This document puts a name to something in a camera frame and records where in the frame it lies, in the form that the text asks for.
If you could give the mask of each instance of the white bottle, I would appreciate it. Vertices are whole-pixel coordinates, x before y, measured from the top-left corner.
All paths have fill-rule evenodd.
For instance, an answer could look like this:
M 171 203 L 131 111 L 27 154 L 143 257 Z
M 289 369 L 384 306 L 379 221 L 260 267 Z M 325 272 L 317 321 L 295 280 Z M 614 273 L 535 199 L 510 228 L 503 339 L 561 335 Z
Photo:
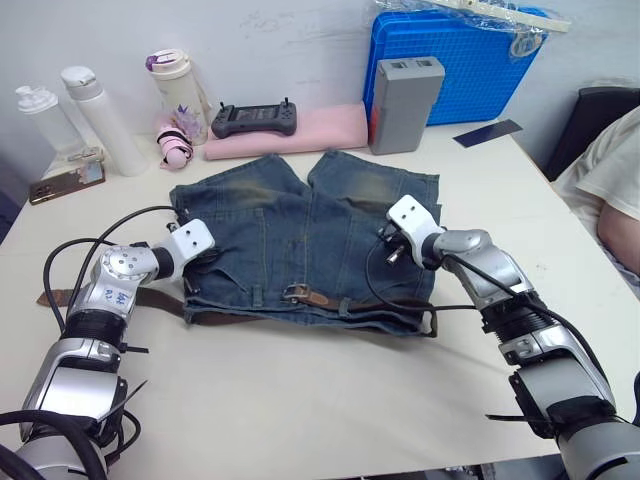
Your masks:
M 67 67 L 60 74 L 67 91 L 107 149 L 120 174 L 133 177 L 148 165 L 111 100 L 87 67 Z
M 45 89 L 23 86 L 16 89 L 20 97 L 18 110 L 29 115 L 42 136 L 56 152 L 68 157 L 80 153 L 87 145 L 58 104 L 58 96 Z
M 162 103 L 193 145 L 207 141 L 209 103 L 191 69 L 189 56 L 177 48 L 147 57 L 147 70 L 162 94 Z

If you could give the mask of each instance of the white table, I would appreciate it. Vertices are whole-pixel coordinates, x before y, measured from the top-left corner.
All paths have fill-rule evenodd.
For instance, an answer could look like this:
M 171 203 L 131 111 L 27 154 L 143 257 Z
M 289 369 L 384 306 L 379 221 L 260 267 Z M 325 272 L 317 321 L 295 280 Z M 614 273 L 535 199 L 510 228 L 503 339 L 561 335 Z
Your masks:
M 634 413 L 640 368 L 640 304 L 596 244 L 510 137 L 469 149 L 452 140 L 479 125 L 426 130 L 415 153 L 356 155 L 441 174 L 442 221 L 483 228 L 527 272 L 547 304 L 589 339 L 610 378 L 619 413 Z M 42 265 L 63 241 L 97 236 L 125 214 L 167 204 L 169 190 L 248 160 L 194 161 L 184 171 L 111 175 L 84 192 L 27 205 L 0 248 L 0 411 L 17 409 L 43 355 L 57 338 L 51 313 L 34 303 Z M 301 178 L 320 153 L 286 155 Z M 162 239 L 166 212 L 147 214 L 112 240 Z M 85 249 L 54 264 L 54 288 L 68 288 Z M 176 286 L 162 287 L 176 292 Z M 439 272 L 434 304 L 465 303 L 457 280 Z M 512 372 L 478 313 L 443 312 L 440 336 L 398 339 L 276 321 L 224 327 L 184 323 L 140 308 L 128 331 L 150 355 L 128 354 L 120 374 L 149 384 L 129 405 L 142 421 L 139 441 L 114 466 L 113 479 L 301 479 L 430 469 L 553 453 L 526 424 L 485 419 L 519 414 Z M 0 442 L 16 448 L 16 429 Z

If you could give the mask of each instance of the denim shorts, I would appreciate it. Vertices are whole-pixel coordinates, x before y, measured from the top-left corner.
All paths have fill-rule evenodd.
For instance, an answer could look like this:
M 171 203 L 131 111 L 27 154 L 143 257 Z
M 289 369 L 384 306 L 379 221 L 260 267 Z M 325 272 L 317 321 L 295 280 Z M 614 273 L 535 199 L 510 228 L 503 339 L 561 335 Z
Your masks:
M 329 151 L 309 173 L 308 185 L 282 158 L 267 155 L 177 186 L 170 196 L 180 223 L 199 218 L 216 241 L 210 255 L 185 268 L 187 322 L 214 311 L 421 335 L 421 314 L 383 307 L 351 311 L 349 305 L 380 303 L 367 286 L 364 267 L 391 205 L 410 194 L 439 221 L 438 180 Z M 413 264 L 411 255 L 390 267 L 388 250 L 379 246 L 374 253 L 371 277 L 386 298 L 428 299 L 433 272 Z M 283 296 L 298 284 L 338 300 L 340 308 Z

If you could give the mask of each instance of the game controller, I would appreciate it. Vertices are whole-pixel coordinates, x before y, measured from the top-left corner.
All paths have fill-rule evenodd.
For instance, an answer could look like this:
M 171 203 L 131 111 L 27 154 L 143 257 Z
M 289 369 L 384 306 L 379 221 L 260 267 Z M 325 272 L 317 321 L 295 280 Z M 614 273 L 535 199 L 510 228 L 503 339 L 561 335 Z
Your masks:
M 220 102 L 220 106 L 222 108 L 211 123 L 211 131 L 220 139 L 239 132 L 273 130 L 293 135 L 296 131 L 296 105 L 288 97 L 279 105 L 236 107 Z

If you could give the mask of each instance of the black chair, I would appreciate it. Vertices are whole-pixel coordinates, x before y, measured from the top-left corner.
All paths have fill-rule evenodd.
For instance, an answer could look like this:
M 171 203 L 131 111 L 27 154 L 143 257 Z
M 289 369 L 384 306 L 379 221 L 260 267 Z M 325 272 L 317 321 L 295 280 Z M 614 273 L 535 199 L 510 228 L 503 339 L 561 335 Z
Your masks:
M 583 88 L 578 92 L 571 117 L 543 169 L 553 181 L 614 121 L 640 105 L 640 89 L 625 87 Z
M 20 208 L 0 191 L 0 243 L 4 240 L 20 213 Z

